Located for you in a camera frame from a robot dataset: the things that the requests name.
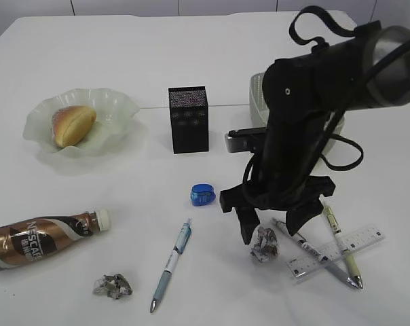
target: transparent ruler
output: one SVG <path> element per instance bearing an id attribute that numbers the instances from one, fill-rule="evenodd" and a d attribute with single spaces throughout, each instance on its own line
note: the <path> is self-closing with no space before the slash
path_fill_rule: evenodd
<path id="1" fill-rule="evenodd" d="M 355 253 L 359 250 L 362 250 L 368 246 L 379 242 L 384 239 L 384 235 L 380 230 L 374 225 L 368 225 L 362 229 L 356 230 L 350 234 L 342 234 L 339 239 L 341 239 L 343 245 L 349 248 L 351 253 Z M 326 255 L 329 259 L 329 263 L 332 261 L 337 261 L 341 259 L 341 253 L 337 246 L 336 240 L 330 241 L 329 243 L 324 244 L 321 247 L 318 247 L 318 250 Z M 292 260 L 286 262 L 289 269 L 295 277 L 306 276 L 309 273 L 312 273 L 315 270 L 324 268 L 327 264 L 320 264 L 318 260 L 312 257 L 309 253 L 300 255 Z"/>

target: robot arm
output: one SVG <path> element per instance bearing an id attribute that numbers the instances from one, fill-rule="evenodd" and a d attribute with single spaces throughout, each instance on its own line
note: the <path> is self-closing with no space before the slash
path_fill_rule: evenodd
<path id="1" fill-rule="evenodd" d="M 334 46 L 321 37 L 300 38 L 295 22 L 304 13 L 317 15 L 338 35 L 353 38 Z M 259 224 L 255 209 L 286 211 L 291 235 L 321 214 L 319 196 L 332 196 L 335 185 L 329 177 L 310 173 L 347 109 L 410 102 L 409 30 L 399 26 L 381 29 L 379 22 L 373 22 L 347 31 L 322 8 L 309 6 L 291 24 L 290 36 L 298 44 L 315 41 L 317 45 L 311 54 L 276 60 L 265 72 L 266 130 L 254 129 L 254 137 L 248 130 L 229 133 L 243 138 L 254 152 L 243 183 L 220 195 L 223 212 L 236 209 L 245 244 L 250 243 Z M 361 160 L 362 156 L 341 170 L 353 168 Z"/>

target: ballpoint pen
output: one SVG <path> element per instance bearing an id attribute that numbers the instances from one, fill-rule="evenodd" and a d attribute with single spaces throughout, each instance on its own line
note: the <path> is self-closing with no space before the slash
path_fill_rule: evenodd
<path id="1" fill-rule="evenodd" d="M 179 232 L 178 239 L 176 240 L 175 246 L 173 247 L 172 253 L 167 261 L 166 267 L 164 268 L 162 277 L 158 282 L 157 289 L 153 294 L 151 308 L 149 309 L 150 313 L 154 312 L 155 309 L 159 306 L 160 302 L 163 300 L 164 293 L 169 284 L 172 273 L 175 269 L 178 258 L 184 252 L 185 245 L 187 244 L 190 235 L 191 235 L 191 219 L 188 219 L 187 222 L 183 224 L 181 232 Z"/>
<path id="2" fill-rule="evenodd" d="M 324 206 L 323 214 L 327 217 L 327 221 L 329 221 L 329 224 L 332 229 L 333 235 L 335 236 L 338 248 L 341 251 L 344 262 L 346 263 L 348 272 L 350 273 L 350 276 L 357 282 L 358 286 L 361 289 L 363 289 L 362 277 L 360 275 L 360 271 L 359 271 L 359 268 L 357 267 L 356 261 L 354 260 L 354 257 L 351 254 L 349 248 L 346 247 L 339 238 L 339 234 L 341 233 L 341 228 L 339 227 L 339 224 L 336 221 L 335 214 L 333 214 L 333 211 L 330 208 L 330 206 L 328 206 L 325 203 L 323 203 L 323 206 Z"/>
<path id="3" fill-rule="evenodd" d="M 320 251 L 315 249 L 300 233 L 296 233 L 294 234 L 294 236 L 290 236 L 286 228 L 285 222 L 278 221 L 277 219 L 274 219 L 274 218 L 273 218 L 273 222 L 282 233 L 284 233 L 289 238 L 292 238 L 295 242 L 300 244 L 301 248 L 307 251 L 308 253 L 310 253 L 311 255 L 313 255 L 320 262 L 320 264 L 327 264 L 329 262 L 329 259 L 325 255 L 323 255 Z M 348 277 L 347 273 L 345 273 L 336 264 L 328 263 L 324 267 L 324 269 L 330 272 L 334 277 L 336 277 L 338 280 L 345 283 L 352 289 L 359 288 L 358 285 L 350 277 Z"/>

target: yellow pen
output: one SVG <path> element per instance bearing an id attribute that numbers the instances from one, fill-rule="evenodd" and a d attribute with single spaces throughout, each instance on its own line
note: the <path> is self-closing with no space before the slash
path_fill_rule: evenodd
<path id="1" fill-rule="evenodd" d="M 323 214 L 329 221 L 330 227 L 332 229 L 333 235 L 335 236 L 336 242 L 338 244 L 339 250 L 341 251 L 344 262 L 346 263 L 348 272 L 353 280 L 357 283 L 360 289 L 363 289 L 362 276 L 360 275 L 359 268 L 357 267 L 356 261 L 351 254 L 348 247 L 346 247 L 342 241 L 339 239 L 339 233 L 341 233 L 341 228 L 336 221 L 335 214 L 333 214 L 332 209 L 326 203 L 323 202 L 324 210 Z"/>

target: bun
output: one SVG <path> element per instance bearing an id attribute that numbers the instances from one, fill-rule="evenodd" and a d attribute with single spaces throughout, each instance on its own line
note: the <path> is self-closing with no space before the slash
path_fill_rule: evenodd
<path id="1" fill-rule="evenodd" d="M 77 144 L 94 125 L 96 112 L 85 105 L 58 110 L 52 118 L 54 142 L 59 147 Z"/>

